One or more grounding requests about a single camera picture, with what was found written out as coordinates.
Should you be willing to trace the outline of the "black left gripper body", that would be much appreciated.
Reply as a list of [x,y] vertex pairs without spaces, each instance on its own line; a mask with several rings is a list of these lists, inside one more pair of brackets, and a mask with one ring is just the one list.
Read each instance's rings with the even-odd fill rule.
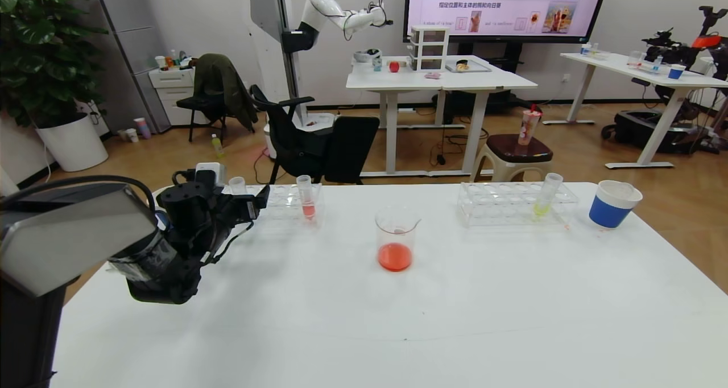
[[258,199],[253,195],[221,195],[221,221],[225,223],[252,222],[258,218]]

